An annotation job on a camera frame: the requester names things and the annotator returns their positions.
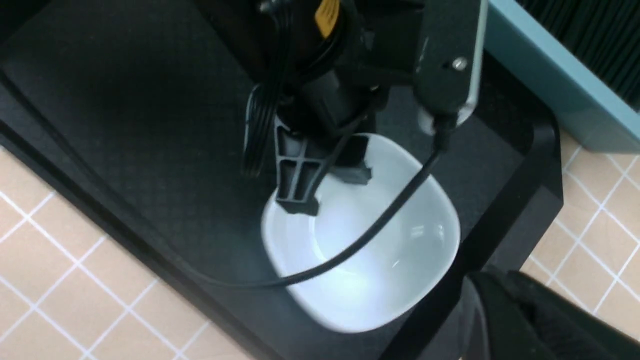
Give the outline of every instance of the black table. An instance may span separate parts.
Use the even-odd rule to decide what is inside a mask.
[[[190,2],[55,0],[0,47],[0,66],[25,95],[0,87],[0,143],[257,359],[457,359],[462,277],[487,264],[520,268],[562,206],[553,115],[487,54],[476,114],[434,171],[460,217],[458,257],[411,311],[339,334],[284,289],[206,285],[164,242],[214,277],[275,276],[259,229],[275,170],[239,175],[251,84]],[[416,111],[410,90],[395,88],[377,126],[424,161],[431,140]],[[39,115],[118,197],[78,171]]]

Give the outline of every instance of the black wire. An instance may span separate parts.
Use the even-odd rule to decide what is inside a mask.
[[[249,98],[245,122],[248,135],[244,145],[242,171],[250,177],[260,174],[271,138],[273,118],[287,77],[292,47],[293,13],[291,4],[282,1],[268,10],[276,27],[277,43],[270,71],[264,84],[256,86]]]
[[[112,201],[117,202],[118,205],[126,208],[133,217],[145,224],[152,229],[154,226],[150,223],[150,221],[144,218],[142,215],[138,213],[136,209],[134,209],[129,203],[124,201],[120,194],[116,193],[114,189],[112,189],[103,178],[101,178],[96,171],[89,166],[89,164],[77,153],[77,151],[69,144],[67,139],[56,129],[49,120],[47,120],[40,111],[35,108],[35,106],[28,100],[28,98],[20,91],[20,89],[9,79],[9,77],[0,69],[0,83],[4,85],[4,87],[9,91],[9,93],[16,99],[24,108],[27,110],[35,120],[42,126],[43,130],[53,139],[58,147],[68,156],[75,166],[83,173],[83,175],[91,182],[91,185],[96,187],[103,195],[111,198]],[[170,239],[158,233],[157,236],[161,239],[161,243],[166,246],[169,251],[169,258],[174,263],[177,263],[180,267],[182,267],[186,272],[190,273],[193,277],[200,279],[207,284],[211,284],[214,286],[219,286],[223,288],[232,288],[232,289],[255,289],[255,288],[276,288],[283,286],[290,286],[294,284],[298,284],[303,281],[307,281],[309,279],[313,279],[319,275],[324,274],[325,272],[335,268],[336,266],[342,264],[351,256],[356,254],[360,249],[365,247],[373,238],[389,223],[389,221],[393,218],[393,216],[404,206],[404,204],[408,201],[408,199],[418,190],[420,185],[422,185],[426,179],[429,178],[433,166],[436,164],[438,159],[440,158],[439,147],[435,147],[431,156],[422,166],[420,171],[411,179],[411,181],[404,187],[404,189],[400,192],[400,194],[394,199],[391,205],[380,215],[380,217],[373,223],[373,225],[368,228],[361,237],[359,237],[353,244],[351,244],[348,248],[343,250],[340,254],[336,255],[334,258],[329,259],[328,261],[315,266],[314,268],[310,268],[303,272],[299,272],[297,274],[288,275],[276,280],[272,281],[258,281],[258,282],[246,282],[246,283],[231,283],[221,281],[219,279],[214,279],[211,276],[208,276],[198,269],[194,268],[186,261],[180,254],[179,249],[177,249]]]

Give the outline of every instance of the light blue box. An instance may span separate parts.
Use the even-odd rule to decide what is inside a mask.
[[[640,114],[515,0],[491,0],[485,49],[556,114],[585,148],[640,153]]]

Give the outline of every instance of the white bowl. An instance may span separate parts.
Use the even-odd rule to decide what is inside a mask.
[[[369,137],[366,186],[328,175],[316,197],[317,217],[287,214],[269,199],[262,239],[280,276],[319,265],[351,245],[382,214],[421,164],[380,135]],[[433,176],[372,242],[337,268],[288,287],[317,322],[339,332],[381,327],[416,305],[442,279],[460,244],[460,222]]]

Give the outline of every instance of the beige floor tile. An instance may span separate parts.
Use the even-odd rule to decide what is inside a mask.
[[[22,301],[13,290],[0,284],[0,338],[29,310],[29,304]]]
[[[34,302],[72,265],[29,223],[0,243],[0,275]]]
[[[538,264],[531,261],[531,259],[527,259],[522,265],[520,269],[521,272],[531,276],[532,278],[538,280],[539,282],[546,284],[547,281],[551,278],[551,276],[546,273]]]
[[[594,310],[613,278],[580,246],[558,271],[561,281],[589,310]]]
[[[184,352],[189,360],[218,360],[239,356],[243,351],[215,325],[208,326]]]
[[[59,195],[49,200],[32,217],[76,258],[84,255],[104,234]]]
[[[629,165],[633,162],[633,160],[637,157],[636,154],[612,154],[611,158],[615,161],[618,166],[620,166],[623,170],[629,168]]]
[[[553,223],[533,250],[532,255],[547,270],[555,272],[573,244],[575,244],[573,238],[556,223]]]
[[[595,218],[582,242],[616,273],[637,246],[637,242],[604,212]]]
[[[611,289],[597,315],[634,339],[640,337],[640,302],[622,285]]]
[[[206,322],[199,311],[165,283],[155,285],[135,310],[177,348],[182,348]]]
[[[127,304],[154,280],[145,265],[112,239],[102,242],[83,264]]]
[[[555,280],[552,281],[551,284],[549,284],[549,289],[553,290],[556,294],[562,296],[562,298],[564,298],[565,300],[568,300],[569,302],[576,305],[577,307],[582,308],[582,305],[579,302],[577,302],[573,296],[571,296],[568,292],[566,292],[566,290],[564,290],[564,288],[560,286],[560,284],[557,281]]]
[[[636,161],[634,166],[629,169],[628,175],[636,184],[640,184],[640,161]]]
[[[580,146],[580,144],[578,144],[575,139],[569,135],[569,133],[564,130],[560,130],[560,153],[563,166],[569,162],[575,151],[578,149],[578,146]]]
[[[598,205],[570,176],[563,176],[564,206],[558,214],[564,226],[580,236],[598,210]]]
[[[127,315],[93,351],[99,360],[171,360],[175,356],[162,340]]]
[[[598,201],[603,202],[622,173],[605,154],[580,151],[568,168]]]
[[[0,151],[0,192],[3,192],[25,212],[30,212],[51,193],[31,170],[8,151]]]
[[[22,220],[22,215],[6,201],[0,199],[0,239]]]
[[[0,343],[0,359],[71,360],[82,352],[37,313],[29,315]]]
[[[636,252],[631,261],[629,261],[629,265],[627,265],[620,279],[629,285],[636,294],[640,294],[640,251]]]
[[[636,238],[640,238],[640,190],[638,188],[628,180],[622,180],[606,207]]]
[[[86,348],[124,312],[80,269],[74,270],[40,305],[47,315]]]
[[[205,357],[199,360],[253,360],[253,358],[244,352],[236,352],[234,354],[223,354],[216,357]]]

